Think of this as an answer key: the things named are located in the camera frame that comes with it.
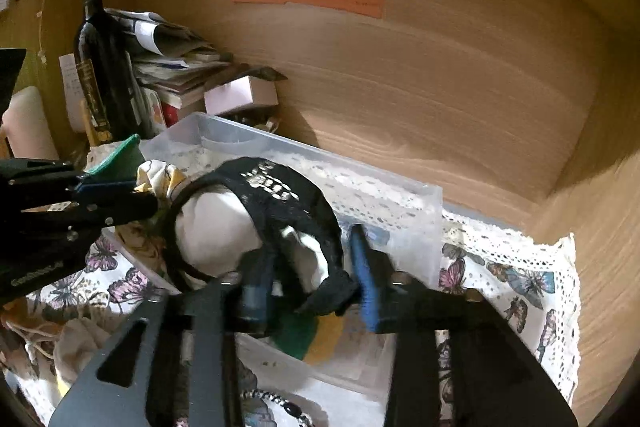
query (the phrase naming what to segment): blue gripper pad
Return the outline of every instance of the blue gripper pad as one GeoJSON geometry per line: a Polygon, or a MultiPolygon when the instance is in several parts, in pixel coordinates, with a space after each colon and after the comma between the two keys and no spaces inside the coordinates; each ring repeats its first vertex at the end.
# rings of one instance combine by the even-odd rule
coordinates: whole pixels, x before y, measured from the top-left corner
{"type": "Polygon", "coordinates": [[[399,309],[396,292],[390,285],[394,266],[389,256],[369,246],[362,225],[351,227],[349,246],[353,275],[360,285],[360,316],[367,330],[395,332],[399,309]]]}

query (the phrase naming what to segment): small box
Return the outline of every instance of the small box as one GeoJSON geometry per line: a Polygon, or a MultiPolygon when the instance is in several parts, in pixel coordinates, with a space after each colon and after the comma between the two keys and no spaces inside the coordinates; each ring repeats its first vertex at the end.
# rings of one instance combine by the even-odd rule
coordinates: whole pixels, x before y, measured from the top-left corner
{"type": "Polygon", "coordinates": [[[209,89],[204,94],[207,113],[228,114],[255,107],[278,105],[274,82],[255,76],[243,76],[228,84],[209,89]]]}

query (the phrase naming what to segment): black fabric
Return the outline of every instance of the black fabric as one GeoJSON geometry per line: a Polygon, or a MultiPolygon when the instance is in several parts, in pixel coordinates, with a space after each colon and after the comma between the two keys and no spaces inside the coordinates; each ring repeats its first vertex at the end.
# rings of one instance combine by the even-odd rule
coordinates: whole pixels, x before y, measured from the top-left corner
{"type": "Polygon", "coordinates": [[[282,229],[290,226],[314,236],[318,241],[327,262],[328,277],[299,306],[299,312],[326,315],[345,308],[357,285],[343,269],[340,226],[334,211],[322,191],[302,174],[264,158],[229,160],[215,171],[191,182],[175,199],[165,216],[163,235],[167,272],[178,289],[190,289],[180,272],[203,281],[212,279],[186,263],[180,255],[176,245],[175,219],[194,194],[215,185],[224,185],[239,198],[254,222],[263,248],[278,256],[276,267],[286,294],[295,295],[300,291],[299,282],[292,282],[292,267],[283,253],[282,229]]]}

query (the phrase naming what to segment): metal bolt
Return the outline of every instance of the metal bolt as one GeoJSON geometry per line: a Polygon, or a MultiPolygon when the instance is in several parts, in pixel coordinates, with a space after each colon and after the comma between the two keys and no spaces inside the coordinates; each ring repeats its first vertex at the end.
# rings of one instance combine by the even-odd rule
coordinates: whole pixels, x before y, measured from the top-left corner
{"type": "Polygon", "coordinates": [[[484,297],[475,288],[469,288],[465,291],[465,299],[467,302],[482,302],[484,297]]]}
{"type": "Polygon", "coordinates": [[[410,284],[412,277],[407,272],[393,272],[390,277],[390,282],[393,285],[405,285],[410,284]]]}
{"type": "Polygon", "coordinates": [[[225,285],[235,286],[240,283],[242,276],[238,272],[227,272],[220,277],[220,283],[225,285]]]}

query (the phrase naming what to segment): newspaper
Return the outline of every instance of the newspaper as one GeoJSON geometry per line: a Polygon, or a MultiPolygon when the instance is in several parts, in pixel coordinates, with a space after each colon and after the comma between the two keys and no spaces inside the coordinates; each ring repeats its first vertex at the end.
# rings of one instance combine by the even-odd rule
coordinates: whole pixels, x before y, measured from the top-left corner
{"type": "Polygon", "coordinates": [[[197,48],[210,44],[195,32],[171,23],[153,12],[127,12],[106,8],[109,15],[117,20],[127,41],[127,51],[136,57],[152,52],[164,57],[180,57],[197,48]]]}

